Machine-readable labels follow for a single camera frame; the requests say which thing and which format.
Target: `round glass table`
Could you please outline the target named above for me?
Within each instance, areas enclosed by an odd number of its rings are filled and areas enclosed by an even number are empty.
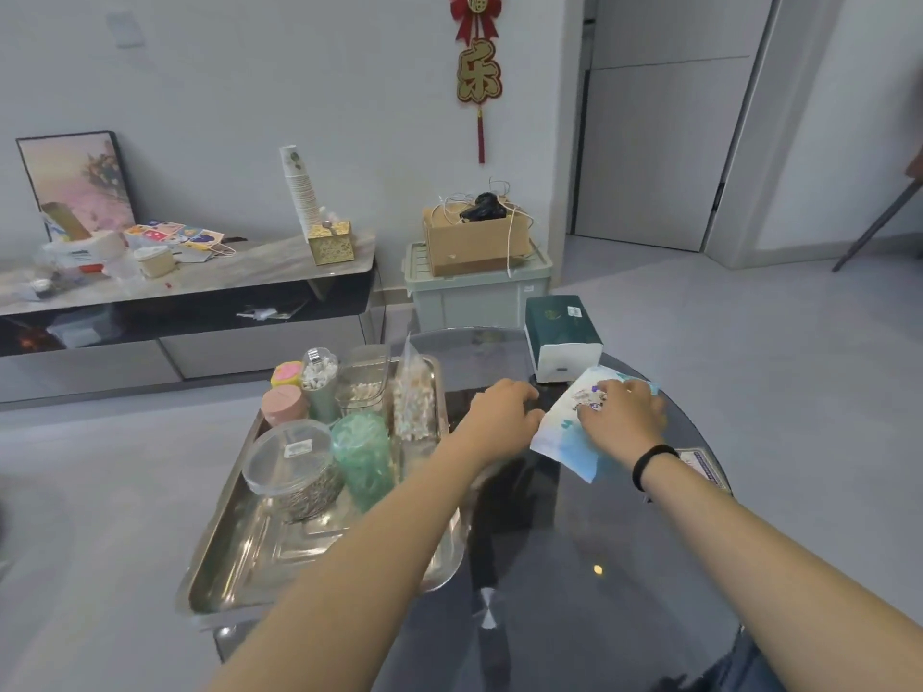
[[[411,342],[441,364],[452,428],[479,390],[534,375],[522,330],[456,328]],[[600,363],[640,376],[605,354]],[[536,386],[545,409],[567,388]],[[709,450],[666,400],[665,440]],[[413,603],[375,690],[665,692],[732,647],[736,616],[615,462],[587,483],[527,450],[480,486],[470,521],[461,568]],[[223,657],[246,635],[234,629],[228,640],[215,634]]]

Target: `chinese decoration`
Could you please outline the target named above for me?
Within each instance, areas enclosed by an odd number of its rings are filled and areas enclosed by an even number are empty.
[[[484,145],[484,102],[503,94],[497,49],[491,38],[499,37],[494,20],[500,14],[500,0],[451,0],[452,18],[459,22],[455,40],[467,48],[459,54],[457,73],[459,101],[477,104],[477,161],[486,161]]]

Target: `hand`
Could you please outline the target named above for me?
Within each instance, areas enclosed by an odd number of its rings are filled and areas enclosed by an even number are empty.
[[[603,406],[577,408],[583,430],[594,443],[628,470],[652,447],[663,444],[666,427],[661,395],[651,395],[651,386],[639,379],[600,381],[606,391]]]
[[[537,397],[538,391],[528,383],[501,379],[474,396],[450,441],[484,466],[514,457],[529,445],[545,417],[543,410],[525,411],[525,401]]]

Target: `stack of paper cups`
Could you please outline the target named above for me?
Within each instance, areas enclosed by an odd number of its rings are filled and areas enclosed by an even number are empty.
[[[301,230],[305,233],[305,240],[307,240],[307,232],[311,226],[321,221],[320,209],[317,208],[317,197],[314,196],[314,187],[311,186],[311,180],[305,171],[305,162],[298,154],[297,146],[279,148],[279,154],[283,159],[283,171],[289,185],[289,192],[292,193],[294,210],[298,213]]]

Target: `plastic bag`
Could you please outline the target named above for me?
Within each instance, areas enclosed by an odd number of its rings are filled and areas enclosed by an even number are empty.
[[[410,336],[394,374],[394,434],[412,442],[436,436],[436,396],[429,366],[413,345]]]

